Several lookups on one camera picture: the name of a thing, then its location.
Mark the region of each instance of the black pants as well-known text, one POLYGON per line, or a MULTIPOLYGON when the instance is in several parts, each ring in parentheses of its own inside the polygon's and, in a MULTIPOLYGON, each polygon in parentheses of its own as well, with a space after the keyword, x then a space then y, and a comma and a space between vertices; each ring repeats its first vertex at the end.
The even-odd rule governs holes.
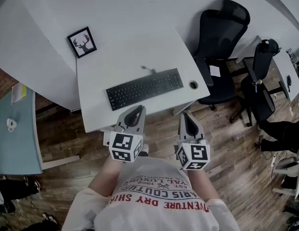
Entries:
POLYGON ((43 221, 30 225, 28 228, 22 229, 22 231, 57 231, 58 225, 52 221, 43 221))
POLYGON ((14 199, 22 199, 32 194, 38 193, 33 182, 26 186, 21 180, 0 180, 0 193, 5 202, 14 199))
POLYGON ((290 131, 292 129, 292 123, 288 121, 280 122, 260 122, 260 128, 264 130, 268 135, 275 138, 277 141, 268 141, 263 139, 261 141, 262 152, 279 152, 289 150, 297 153, 299 149, 297 140, 298 138, 292 138, 290 131))

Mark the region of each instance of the chair armrest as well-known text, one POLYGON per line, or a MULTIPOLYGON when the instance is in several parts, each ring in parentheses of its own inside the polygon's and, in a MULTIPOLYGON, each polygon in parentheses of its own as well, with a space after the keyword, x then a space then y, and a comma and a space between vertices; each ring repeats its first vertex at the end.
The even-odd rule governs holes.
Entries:
POLYGON ((205 62, 204 58, 197 57, 195 59, 195 63, 198 67, 198 70, 201 72, 201 75, 203 76, 203 79, 207 86, 213 86, 213 80, 210 75, 210 70, 208 68, 207 63, 205 62))
POLYGON ((270 110, 271 110, 272 112, 275 112, 275 107, 274 107, 274 104, 273 104, 273 102, 272 102, 271 97, 270 97, 269 94, 268 94, 268 91, 267 91, 267 90, 263 90, 263 94, 264 94, 264 97, 265 97, 265 99, 266 99, 266 101, 267 101, 267 104, 268 104, 270 110))
POLYGON ((251 79, 252 79, 253 82, 257 82, 258 81, 258 79, 256 78, 256 75, 255 75, 255 73, 253 71, 253 67, 252 66, 247 66, 247 72, 249 73, 249 75, 250 75, 250 77, 251 77, 251 79))

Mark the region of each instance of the deer head picture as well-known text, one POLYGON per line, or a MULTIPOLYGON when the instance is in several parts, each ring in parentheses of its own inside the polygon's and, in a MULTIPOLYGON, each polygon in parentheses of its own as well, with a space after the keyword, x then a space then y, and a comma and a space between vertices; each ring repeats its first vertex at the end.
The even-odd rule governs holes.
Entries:
POLYGON ((77 57, 80 58, 96 50, 89 28, 86 27, 67 37, 77 57))

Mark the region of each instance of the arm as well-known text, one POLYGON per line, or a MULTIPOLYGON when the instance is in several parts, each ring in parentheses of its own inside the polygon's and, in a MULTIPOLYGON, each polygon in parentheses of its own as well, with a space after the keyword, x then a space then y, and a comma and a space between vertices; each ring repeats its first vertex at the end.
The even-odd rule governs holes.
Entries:
POLYGON ((211 184, 205 171, 188 170, 188 177, 191 182, 192 189, 205 202, 209 199, 220 199, 216 189, 211 184))
POLYGON ((76 195, 62 231, 94 230, 93 222, 109 202, 122 166, 123 162, 108 157, 89 187, 76 195))
POLYGON ((111 196, 117 185, 117 179, 123 164, 122 161, 113 160, 109 156, 101 171, 90 183, 89 188, 103 197, 111 196))
POLYGON ((192 189, 200 196, 208 205, 213 216, 219 224, 220 231, 239 231, 238 224, 233 215, 226 207, 225 203, 219 198, 219 195, 205 171, 188 170, 192 189))

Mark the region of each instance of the wooden desk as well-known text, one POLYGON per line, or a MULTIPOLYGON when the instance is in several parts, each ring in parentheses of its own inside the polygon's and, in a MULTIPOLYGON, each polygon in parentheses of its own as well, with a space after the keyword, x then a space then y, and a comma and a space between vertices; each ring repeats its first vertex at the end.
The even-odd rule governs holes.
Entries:
POLYGON ((26 97, 11 105, 10 91, 0 100, 0 174, 41 174, 44 169, 79 160, 72 156, 43 162, 36 128, 35 92, 27 88, 26 97), (9 132, 6 121, 12 118, 17 127, 9 132))
POLYGON ((174 29, 132 35, 97 46, 98 50, 78 59, 78 89, 86 132, 116 124, 118 116, 142 104, 152 114, 178 107, 174 114, 195 100, 209 96, 209 90, 186 45, 174 29), (150 75, 144 65, 157 72, 177 68, 184 88, 112 111, 106 89, 150 75), (198 83, 198 89, 189 82, 198 83))

